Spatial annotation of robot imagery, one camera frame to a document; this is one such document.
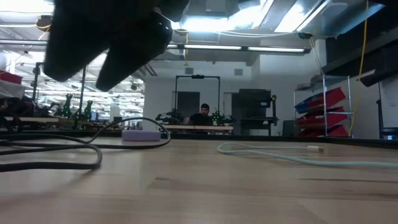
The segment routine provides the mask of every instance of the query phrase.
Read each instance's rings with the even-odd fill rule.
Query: purple block
[[[159,131],[123,130],[123,141],[160,141]]]

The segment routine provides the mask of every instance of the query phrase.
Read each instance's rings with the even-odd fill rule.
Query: dark shirt
[[[190,117],[190,122],[197,126],[212,126],[213,120],[207,115],[201,113],[194,114]]]

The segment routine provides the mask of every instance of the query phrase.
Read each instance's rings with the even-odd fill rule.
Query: metal shelving rack
[[[296,89],[293,92],[293,98],[294,98],[294,121],[297,120],[297,110],[295,108],[296,105],[296,92],[297,91],[311,91],[312,95],[314,95],[315,90],[319,90],[320,88],[323,90],[323,117],[325,119],[325,137],[328,136],[328,114],[347,114],[349,117],[349,124],[351,125],[352,121],[352,108],[351,108],[351,85],[350,85],[350,80],[348,77],[337,77],[337,76],[329,76],[329,75],[322,75],[322,81],[321,82],[316,82],[314,84],[311,84],[308,88],[304,89]],[[326,92],[328,91],[328,86],[337,84],[339,82],[342,82],[347,79],[347,85],[348,85],[348,105],[349,105],[349,112],[327,112],[326,108]]]

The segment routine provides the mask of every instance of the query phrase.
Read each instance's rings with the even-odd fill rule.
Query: man
[[[184,124],[192,124],[196,126],[212,126],[213,120],[210,116],[208,116],[209,112],[209,105],[207,103],[204,103],[200,106],[200,113],[185,118]]]

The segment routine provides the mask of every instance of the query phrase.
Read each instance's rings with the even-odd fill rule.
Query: light blue cable
[[[218,146],[217,151],[222,154],[257,154],[261,156],[269,156],[277,159],[285,159],[294,162],[301,162],[303,164],[312,166],[330,166],[330,167],[341,167],[341,166],[370,166],[370,167],[383,167],[383,168],[398,168],[397,163],[391,162],[359,162],[359,161],[347,161],[347,162],[323,162],[323,161],[310,161],[308,159],[299,159],[294,156],[285,156],[280,154],[274,154],[269,152],[260,152],[255,150],[223,150],[222,148],[226,145],[237,145],[244,146],[251,149],[307,149],[307,147],[275,147],[275,146],[250,146],[247,144],[226,142]]]

